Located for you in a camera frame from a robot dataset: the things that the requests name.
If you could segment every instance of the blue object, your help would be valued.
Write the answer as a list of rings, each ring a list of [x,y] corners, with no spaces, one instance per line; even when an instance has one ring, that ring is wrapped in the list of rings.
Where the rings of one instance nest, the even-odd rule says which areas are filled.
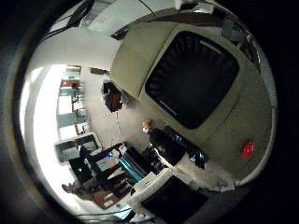
[[[120,158],[120,164],[123,166],[123,168],[126,170],[126,172],[136,181],[140,181],[144,178],[143,175],[139,174],[136,170],[133,169],[133,167],[130,165],[130,163],[124,158]]]

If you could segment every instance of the floor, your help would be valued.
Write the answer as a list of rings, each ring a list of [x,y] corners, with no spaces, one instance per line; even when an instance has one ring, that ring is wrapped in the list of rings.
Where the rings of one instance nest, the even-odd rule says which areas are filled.
[[[142,152],[149,144],[149,135],[142,132],[142,122],[152,119],[151,126],[157,128],[163,128],[164,122],[131,97],[125,108],[111,113],[100,100],[100,89],[105,79],[109,77],[91,74],[89,68],[81,70],[84,104],[91,118],[91,131],[98,135],[104,148],[125,141]]]

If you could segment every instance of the white wall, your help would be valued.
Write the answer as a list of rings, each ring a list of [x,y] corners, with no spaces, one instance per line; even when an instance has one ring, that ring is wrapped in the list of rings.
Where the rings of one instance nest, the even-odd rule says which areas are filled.
[[[174,0],[143,0],[152,11],[174,7]],[[104,35],[112,35],[120,28],[151,12],[137,0],[118,0],[107,7],[89,26]]]
[[[121,42],[87,28],[71,28],[41,43],[27,72],[53,64],[110,70]]]

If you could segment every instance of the cable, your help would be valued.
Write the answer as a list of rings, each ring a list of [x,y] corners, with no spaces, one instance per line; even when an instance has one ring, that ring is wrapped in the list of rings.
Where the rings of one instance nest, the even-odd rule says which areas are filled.
[[[63,28],[60,28],[58,30],[51,31],[51,32],[47,33],[46,36],[41,39],[40,43],[44,42],[45,40],[47,40],[48,38],[50,38],[50,37],[52,37],[54,35],[57,35],[57,34],[65,31],[65,30],[68,30],[69,28],[73,27],[76,23],[78,23],[79,21],[81,21],[90,12],[90,10],[92,9],[93,3],[94,3],[94,0],[87,0],[86,2],[84,2],[80,7],[82,7],[85,4],[87,4],[87,6],[85,7],[85,9],[84,9],[83,13],[80,15],[80,17],[76,18],[73,22],[71,22],[70,24],[67,24]]]
[[[113,214],[117,214],[117,213],[122,213],[122,212],[126,212],[132,210],[132,208],[127,208],[118,212],[111,212],[111,213],[102,213],[102,214],[80,214],[80,215],[76,215],[76,217],[83,217],[83,216],[105,216],[105,215],[113,215]]]
[[[154,15],[154,17],[156,18],[156,19],[158,19],[158,17],[157,17],[157,15],[153,12],[153,10],[151,10],[151,8],[147,5],[147,4],[145,4],[142,0],[138,0],[141,4],[143,4],[150,12],[151,12],[151,14],[152,15]]]
[[[63,18],[57,20],[54,24],[56,24],[56,23],[58,23],[58,22],[60,22],[60,21],[64,21],[65,19],[70,18],[70,17],[72,17],[72,16],[73,16],[73,14],[72,14],[72,15],[69,15],[69,16],[66,16],[66,17],[63,17]]]

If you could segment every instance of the red button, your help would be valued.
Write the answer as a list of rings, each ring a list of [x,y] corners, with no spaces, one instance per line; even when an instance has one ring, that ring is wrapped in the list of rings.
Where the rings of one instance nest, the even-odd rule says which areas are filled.
[[[241,157],[242,158],[250,157],[253,152],[253,146],[254,146],[253,142],[245,143],[243,146]]]

